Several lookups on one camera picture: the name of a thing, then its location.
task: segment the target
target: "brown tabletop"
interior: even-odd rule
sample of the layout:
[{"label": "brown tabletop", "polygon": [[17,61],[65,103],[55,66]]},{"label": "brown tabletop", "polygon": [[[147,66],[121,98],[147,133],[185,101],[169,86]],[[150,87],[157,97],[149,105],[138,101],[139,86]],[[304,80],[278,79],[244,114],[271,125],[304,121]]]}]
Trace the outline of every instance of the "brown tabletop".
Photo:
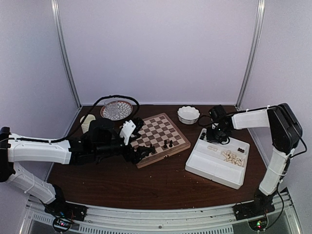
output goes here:
[{"label": "brown tabletop", "polygon": [[[113,208],[183,209],[252,200],[266,168],[248,130],[233,131],[234,138],[250,144],[244,184],[236,190],[185,171],[185,163],[202,127],[180,123],[176,114],[179,107],[143,105],[137,116],[146,118],[165,112],[191,142],[189,149],[140,169],[122,156],[104,159],[99,165],[55,164],[49,182],[59,185],[68,201]],[[82,108],[73,128],[88,108]],[[211,106],[196,108],[207,114]],[[100,109],[96,107],[92,114],[100,117]],[[226,106],[226,110],[230,112],[235,108]],[[116,122],[116,127],[123,122]],[[81,134],[79,129],[75,136]]]}]

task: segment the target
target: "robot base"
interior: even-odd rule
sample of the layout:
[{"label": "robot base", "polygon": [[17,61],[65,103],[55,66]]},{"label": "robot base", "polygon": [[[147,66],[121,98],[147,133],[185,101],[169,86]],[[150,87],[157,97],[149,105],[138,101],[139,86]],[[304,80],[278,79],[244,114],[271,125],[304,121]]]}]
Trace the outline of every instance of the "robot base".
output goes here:
[{"label": "robot base", "polygon": [[237,204],[233,206],[233,210],[236,220],[239,221],[246,218],[251,219],[257,216],[265,215],[264,211],[266,211],[266,213],[273,212],[275,211],[275,207],[273,204],[269,204],[266,205],[263,210],[257,211],[255,209],[255,203],[252,201],[244,204]]}]

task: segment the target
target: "chessboard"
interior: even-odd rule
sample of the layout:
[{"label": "chessboard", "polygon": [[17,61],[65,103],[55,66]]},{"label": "chessboard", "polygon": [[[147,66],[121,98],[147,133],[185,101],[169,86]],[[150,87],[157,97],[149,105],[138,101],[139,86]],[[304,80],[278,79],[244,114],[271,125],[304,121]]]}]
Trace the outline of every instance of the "chessboard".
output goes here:
[{"label": "chessboard", "polygon": [[[137,163],[138,168],[190,148],[191,143],[165,113],[145,118],[143,121],[144,125],[139,131],[141,137],[131,142],[131,145],[136,148],[138,146],[149,147],[152,144],[156,152]],[[164,140],[168,142],[167,148],[164,148]],[[170,140],[172,140],[172,147],[169,147]]]}]

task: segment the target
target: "white bowl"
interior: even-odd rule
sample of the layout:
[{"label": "white bowl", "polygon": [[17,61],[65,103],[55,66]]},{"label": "white bowl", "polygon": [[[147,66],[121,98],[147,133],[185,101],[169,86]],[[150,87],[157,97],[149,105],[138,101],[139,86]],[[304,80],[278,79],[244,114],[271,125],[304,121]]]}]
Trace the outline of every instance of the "white bowl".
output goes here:
[{"label": "white bowl", "polygon": [[199,110],[190,106],[183,106],[178,109],[177,115],[181,123],[194,124],[199,118]]}]

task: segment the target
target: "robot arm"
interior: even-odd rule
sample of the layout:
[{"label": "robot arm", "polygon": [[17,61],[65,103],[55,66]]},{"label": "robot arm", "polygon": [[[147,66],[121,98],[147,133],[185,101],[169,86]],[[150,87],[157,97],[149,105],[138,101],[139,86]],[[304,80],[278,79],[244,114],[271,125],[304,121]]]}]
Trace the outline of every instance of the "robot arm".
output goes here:
[{"label": "robot arm", "polygon": [[56,141],[11,134],[10,128],[0,130],[0,182],[10,183],[37,197],[46,212],[57,217],[83,221],[86,207],[67,203],[57,185],[46,183],[24,169],[18,161],[45,161],[83,165],[99,163],[103,158],[123,155],[127,161],[138,163],[155,150],[154,147],[134,149],[130,142],[144,122],[140,118],[124,123],[119,133],[108,119],[94,120],[89,131],[80,138]]},{"label": "robot arm", "polygon": [[207,129],[207,140],[222,143],[228,140],[232,130],[267,127],[271,130],[273,154],[268,170],[255,192],[254,202],[248,206],[236,205],[236,219],[250,218],[272,211],[272,198],[280,180],[285,176],[290,158],[302,137],[302,128],[294,113],[286,103],[268,106],[256,110],[226,113],[224,108],[216,106],[210,111],[214,128]]}]

